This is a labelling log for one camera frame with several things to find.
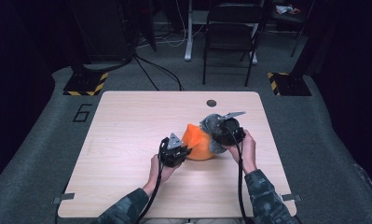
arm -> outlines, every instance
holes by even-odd
[[[283,204],[274,186],[255,164],[255,140],[247,130],[242,141],[241,154],[243,172],[253,205],[256,223],[292,223],[290,213]],[[225,147],[232,154],[235,162],[239,162],[239,152],[235,146]]]
[[[252,171],[244,179],[256,223],[293,223],[287,207],[275,192],[275,187],[261,170]]]
[[[161,174],[160,183],[166,182],[173,172],[180,167],[167,167],[164,166]],[[157,184],[158,178],[158,155],[154,155],[151,158],[150,175],[147,183],[142,189],[136,189],[129,193],[127,196],[121,198],[117,203],[113,204],[106,211],[104,211],[94,222],[92,223],[134,223],[144,207],[148,203],[148,199],[152,195],[154,188]]]

wrist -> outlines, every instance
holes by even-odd
[[[145,191],[145,193],[148,195],[148,197],[151,197],[151,195],[154,192],[154,188],[156,187],[155,183],[147,182],[142,189]]]
[[[251,173],[252,171],[255,171],[257,169],[257,166],[255,164],[243,164],[243,172],[247,175]]]

light wood table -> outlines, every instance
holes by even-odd
[[[217,106],[207,106],[215,100]],[[171,133],[180,139],[188,123],[208,115],[236,117],[254,137],[256,163],[279,194],[291,193],[259,95],[251,91],[107,91],[90,125],[62,201],[60,217],[97,217],[147,181],[150,159]],[[145,217],[241,217],[238,165],[229,152],[207,161],[186,160],[163,184]],[[243,180],[243,202],[253,215]],[[291,215],[294,201],[285,202]]]

black curtain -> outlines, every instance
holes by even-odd
[[[72,27],[77,54],[88,63],[72,14],[64,0],[56,3]],[[49,101],[52,73],[69,66],[51,16],[45,1],[0,0],[0,174]]]
[[[372,180],[372,1],[343,3],[334,11],[335,29],[320,43],[328,47],[311,74],[334,130]]]

yellow black tape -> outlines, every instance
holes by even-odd
[[[283,76],[288,76],[288,73],[268,73],[268,78],[270,82],[270,86],[273,90],[273,93],[275,95],[281,95],[278,89],[278,84],[276,83],[275,79],[273,78],[274,75],[283,75]]]
[[[103,88],[103,84],[106,81],[106,78],[108,76],[108,73],[104,73],[99,80],[98,85],[96,86],[94,91],[64,91],[63,95],[74,95],[74,96],[80,96],[80,95],[98,95],[99,92],[101,92],[101,89]]]

